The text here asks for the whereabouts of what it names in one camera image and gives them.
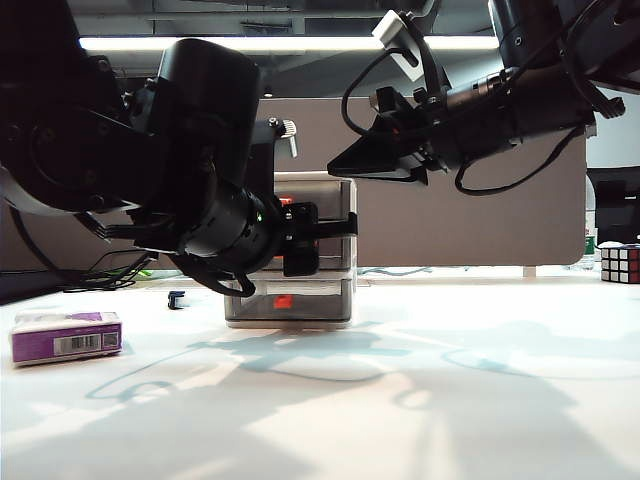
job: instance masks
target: small black object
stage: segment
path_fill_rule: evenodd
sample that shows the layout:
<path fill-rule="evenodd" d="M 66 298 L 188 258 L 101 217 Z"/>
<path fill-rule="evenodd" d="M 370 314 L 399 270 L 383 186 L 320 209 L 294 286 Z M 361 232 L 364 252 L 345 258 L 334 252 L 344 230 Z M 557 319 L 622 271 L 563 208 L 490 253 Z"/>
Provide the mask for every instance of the small black object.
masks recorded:
<path fill-rule="evenodd" d="M 180 303 L 180 298 L 184 297 L 184 290 L 171 290 L 169 292 L 169 303 L 168 307 L 171 310 L 180 310 L 182 307 L 178 306 Z"/>

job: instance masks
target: ceiling light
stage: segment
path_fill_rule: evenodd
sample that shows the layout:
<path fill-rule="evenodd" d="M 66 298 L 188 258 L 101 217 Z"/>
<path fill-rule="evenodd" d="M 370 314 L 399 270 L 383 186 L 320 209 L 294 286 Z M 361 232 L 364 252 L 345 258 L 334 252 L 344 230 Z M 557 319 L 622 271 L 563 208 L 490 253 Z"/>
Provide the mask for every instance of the ceiling light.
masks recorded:
<path fill-rule="evenodd" d="M 84 37 L 82 48 L 95 52 L 162 51 L 183 37 Z M 382 43 L 375 37 L 199 37 L 245 53 L 375 51 Z M 432 50 L 494 50 L 496 37 L 429 36 Z"/>

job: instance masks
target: white wall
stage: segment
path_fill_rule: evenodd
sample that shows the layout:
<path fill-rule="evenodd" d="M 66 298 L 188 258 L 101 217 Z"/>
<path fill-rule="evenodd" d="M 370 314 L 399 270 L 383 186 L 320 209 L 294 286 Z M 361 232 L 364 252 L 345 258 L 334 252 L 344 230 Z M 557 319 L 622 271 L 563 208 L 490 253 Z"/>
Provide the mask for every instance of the white wall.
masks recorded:
<path fill-rule="evenodd" d="M 627 112 L 605 120 L 596 115 L 598 135 L 587 141 L 589 167 L 631 167 L 640 165 L 640 95 L 603 90 L 609 97 L 621 96 Z"/>

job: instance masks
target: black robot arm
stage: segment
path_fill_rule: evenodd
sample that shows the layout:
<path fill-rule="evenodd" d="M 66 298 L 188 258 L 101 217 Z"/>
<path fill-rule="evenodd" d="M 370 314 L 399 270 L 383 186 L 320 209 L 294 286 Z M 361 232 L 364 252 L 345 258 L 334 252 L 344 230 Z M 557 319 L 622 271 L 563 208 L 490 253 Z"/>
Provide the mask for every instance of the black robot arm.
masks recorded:
<path fill-rule="evenodd" d="M 274 255 L 285 275 L 312 274 L 317 239 L 356 233 L 355 216 L 319 223 L 315 205 L 283 207 L 274 195 L 274 152 L 291 128 L 255 121 L 259 70 L 248 57 L 181 40 L 156 78 L 121 97 L 108 59 L 80 47 L 65 0 L 41 7 L 0 5 L 0 182 L 14 218 L 73 214 L 236 296 L 253 293 L 247 274 Z M 131 223 L 92 215 L 116 210 Z"/>
<path fill-rule="evenodd" d="M 428 48 L 411 48 L 423 57 L 426 89 L 414 91 L 413 105 L 391 87 L 378 89 L 378 113 L 369 129 L 348 117 L 349 93 L 361 75 L 342 109 L 361 139 L 329 164 L 330 173 L 427 183 L 428 171 L 453 170 L 459 191 L 499 193 L 551 164 L 572 138 L 595 125 L 594 112 L 605 118 L 624 113 L 622 100 L 606 98 L 596 84 L 640 93 L 640 1 L 490 0 L 489 9 L 505 69 L 453 89 L 442 82 L 434 86 Z M 402 64 L 411 51 L 398 45 L 407 38 L 424 41 L 410 14 L 388 17 L 381 25 L 393 23 L 389 30 L 404 37 L 394 42 L 382 33 L 384 55 L 394 54 Z M 563 130 L 565 138 L 541 168 L 522 180 L 483 190 L 465 187 L 464 174 L 476 161 Z"/>

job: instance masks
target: red component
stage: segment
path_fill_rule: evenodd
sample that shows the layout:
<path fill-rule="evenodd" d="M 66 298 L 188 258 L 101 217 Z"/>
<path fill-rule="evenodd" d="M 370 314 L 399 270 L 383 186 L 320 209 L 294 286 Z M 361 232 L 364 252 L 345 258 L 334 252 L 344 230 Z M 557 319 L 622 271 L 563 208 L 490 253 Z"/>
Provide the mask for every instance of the red component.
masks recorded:
<path fill-rule="evenodd" d="M 293 295 L 278 295 L 273 299 L 273 308 L 284 310 L 293 307 Z"/>

